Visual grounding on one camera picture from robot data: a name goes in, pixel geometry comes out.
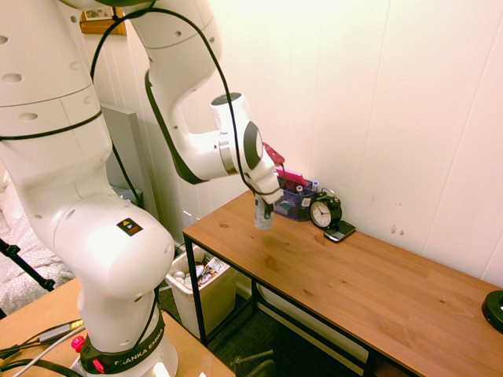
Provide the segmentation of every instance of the clock face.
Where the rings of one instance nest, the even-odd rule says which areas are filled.
[[[320,228],[326,228],[330,225],[332,221],[332,215],[330,214],[330,209],[323,202],[314,202],[311,206],[311,219],[313,223]]]

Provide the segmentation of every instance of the red button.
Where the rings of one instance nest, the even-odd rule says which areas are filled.
[[[105,373],[105,368],[103,368],[103,365],[100,363],[100,361],[98,359],[93,360],[93,365],[97,369],[98,372]]]
[[[82,351],[82,347],[84,346],[84,342],[86,340],[84,339],[83,336],[77,336],[75,337],[73,340],[72,340],[72,348],[80,353],[80,351]]]

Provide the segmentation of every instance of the picture frame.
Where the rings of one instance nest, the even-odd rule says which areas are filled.
[[[114,6],[87,10],[80,17],[80,31],[83,34],[104,34],[114,23],[113,16],[122,17],[123,12]],[[124,23],[120,24],[111,34],[126,35],[126,25]]]

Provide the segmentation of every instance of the pen holder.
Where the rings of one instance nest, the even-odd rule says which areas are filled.
[[[313,182],[306,180],[301,192],[297,192],[298,185],[287,183],[283,196],[274,204],[274,212],[294,221],[309,221],[310,205],[316,196],[316,192],[312,189]]]

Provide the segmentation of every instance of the smartphone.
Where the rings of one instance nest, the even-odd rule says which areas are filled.
[[[356,228],[349,222],[339,221],[336,225],[326,229],[324,235],[333,242],[340,242],[355,230]]]

